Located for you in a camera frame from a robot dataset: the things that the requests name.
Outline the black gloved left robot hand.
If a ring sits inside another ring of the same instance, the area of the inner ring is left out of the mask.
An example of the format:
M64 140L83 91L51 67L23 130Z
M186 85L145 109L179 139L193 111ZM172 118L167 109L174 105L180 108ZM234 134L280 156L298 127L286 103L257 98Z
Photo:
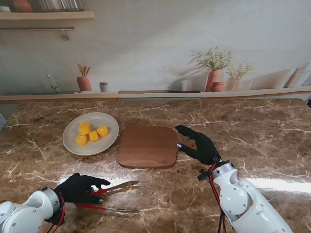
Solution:
M62 196L67 203L101 204L102 198L90 195L93 185L101 189L102 185L108 186L110 182L105 179L74 173L58 185L54 191L58 196Z

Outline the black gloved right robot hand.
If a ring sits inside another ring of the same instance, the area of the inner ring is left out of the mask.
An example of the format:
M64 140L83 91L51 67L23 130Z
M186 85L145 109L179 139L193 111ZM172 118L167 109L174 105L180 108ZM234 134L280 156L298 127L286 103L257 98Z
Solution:
M177 148L186 155L193 159L197 159L204 165L213 165L222 160L214 143L203 133L196 132L183 125L175 126L175 129L183 136L195 141L196 149L192 149L184 144L177 144Z

